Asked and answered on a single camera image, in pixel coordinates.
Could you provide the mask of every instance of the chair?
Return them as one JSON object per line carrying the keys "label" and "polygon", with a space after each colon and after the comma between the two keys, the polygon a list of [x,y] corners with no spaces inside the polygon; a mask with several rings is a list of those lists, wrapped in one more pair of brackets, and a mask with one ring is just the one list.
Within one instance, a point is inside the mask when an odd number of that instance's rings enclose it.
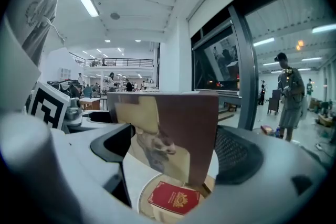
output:
{"label": "chair", "polygon": [[83,94],[84,94],[84,97],[92,98],[92,94],[93,94],[92,87],[86,87],[83,90]]}

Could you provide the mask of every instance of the white floor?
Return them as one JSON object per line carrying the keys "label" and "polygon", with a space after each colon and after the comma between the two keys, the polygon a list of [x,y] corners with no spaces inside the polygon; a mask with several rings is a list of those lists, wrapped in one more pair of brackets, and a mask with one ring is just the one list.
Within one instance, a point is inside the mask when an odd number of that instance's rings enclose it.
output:
{"label": "white floor", "polygon": [[[268,103],[258,106],[253,129],[260,128],[261,125],[268,125],[274,130],[278,127],[282,111],[282,104],[280,104],[280,113],[277,115],[275,115],[274,111],[272,111],[271,114],[267,114],[267,108]],[[232,118],[220,121],[218,124],[238,127],[239,116],[240,109],[237,110]],[[336,153],[336,146],[329,144],[331,139],[331,128],[316,124],[316,118],[317,115],[315,113],[308,111],[307,118],[304,121],[300,121],[298,128],[294,129],[292,142],[299,142],[300,145],[309,151],[316,153],[326,167],[331,167]],[[323,151],[319,151],[315,147],[317,143],[322,146]]]}

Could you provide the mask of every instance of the red passport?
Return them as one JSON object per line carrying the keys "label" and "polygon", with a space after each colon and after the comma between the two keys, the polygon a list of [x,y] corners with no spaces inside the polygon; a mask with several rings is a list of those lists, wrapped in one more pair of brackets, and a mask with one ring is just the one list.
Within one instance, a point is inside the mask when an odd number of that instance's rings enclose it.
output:
{"label": "red passport", "polygon": [[185,215],[200,201],[200,193],[160,181],[148,199],[150,204],[167,211]]}

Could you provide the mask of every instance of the black cap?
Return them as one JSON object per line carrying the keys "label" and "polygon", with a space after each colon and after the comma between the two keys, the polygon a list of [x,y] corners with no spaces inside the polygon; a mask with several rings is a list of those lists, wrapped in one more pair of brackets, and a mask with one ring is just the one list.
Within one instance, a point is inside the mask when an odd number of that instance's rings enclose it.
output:
{"label": "black cap", "polygon": [[274,58],[274,61],[275,61],[275,62],[279,62],[279,61],[281,61],[281,60],[287,60],[287,56],[286,56],[283,52],[279,53],[279,54],[276,56],[276,58]]}

